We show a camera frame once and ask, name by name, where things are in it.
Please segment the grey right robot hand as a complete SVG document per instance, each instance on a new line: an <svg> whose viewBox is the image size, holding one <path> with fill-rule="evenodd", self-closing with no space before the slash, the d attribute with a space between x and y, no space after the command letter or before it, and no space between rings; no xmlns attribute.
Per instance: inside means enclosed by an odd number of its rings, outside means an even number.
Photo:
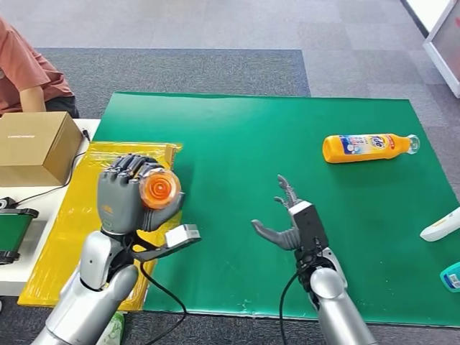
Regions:
<svg viewBox="0 0 460 345"><path fill-rule="evenodd" d="M278 186L285 193L286 198L276 196L274 198L274 201L281 203L288 211L301 202L301 200L296 196L293 187L292 187L287 179L278 174L278 183ZM272 229L266 228L261 221L256 219L252 220L251 224L258 235L283 250L290 251L297 249L300 246L300 235L296 226L292 226L291 228L284 231L274 231Z"/></svg>

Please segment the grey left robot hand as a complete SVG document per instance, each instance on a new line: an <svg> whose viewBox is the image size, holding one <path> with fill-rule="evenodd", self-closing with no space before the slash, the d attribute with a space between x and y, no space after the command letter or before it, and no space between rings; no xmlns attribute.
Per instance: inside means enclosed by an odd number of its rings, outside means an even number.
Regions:
<svg viewBox="0 0 460 345"><path fill-rule="evenodd" d="M178 213L185 199L182 191L159 209L149 208L142 199L141 180L158 168L164 166L152 157L130 153L118 156L102 170L97 188L102 230L123 236L138 230L156 231Z"/></svg>

